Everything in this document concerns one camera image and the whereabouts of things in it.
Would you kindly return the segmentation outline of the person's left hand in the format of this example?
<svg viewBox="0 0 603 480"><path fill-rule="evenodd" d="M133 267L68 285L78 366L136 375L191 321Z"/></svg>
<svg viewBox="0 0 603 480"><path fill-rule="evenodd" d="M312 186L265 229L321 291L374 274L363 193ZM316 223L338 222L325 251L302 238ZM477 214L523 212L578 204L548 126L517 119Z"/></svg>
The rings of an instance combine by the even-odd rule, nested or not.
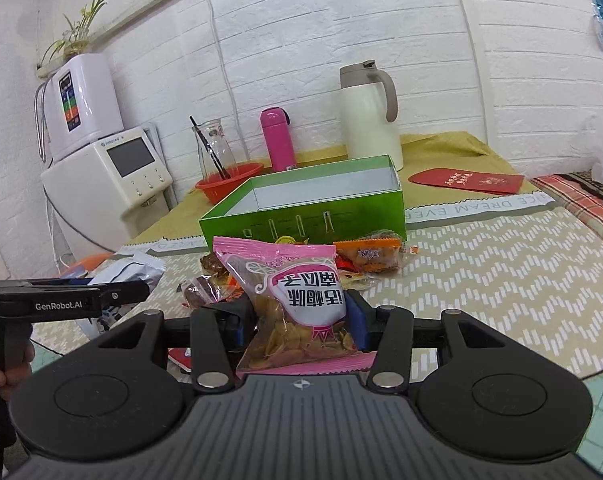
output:
<svg viewBox="0 0 603 480"><path fill-rule="evenodd" d="M5 372L0 370L0 396L3 400L9 401L15 389L32 374L32 360L34 357L35 349L32 342L29 341L21 363Z"/></svg>

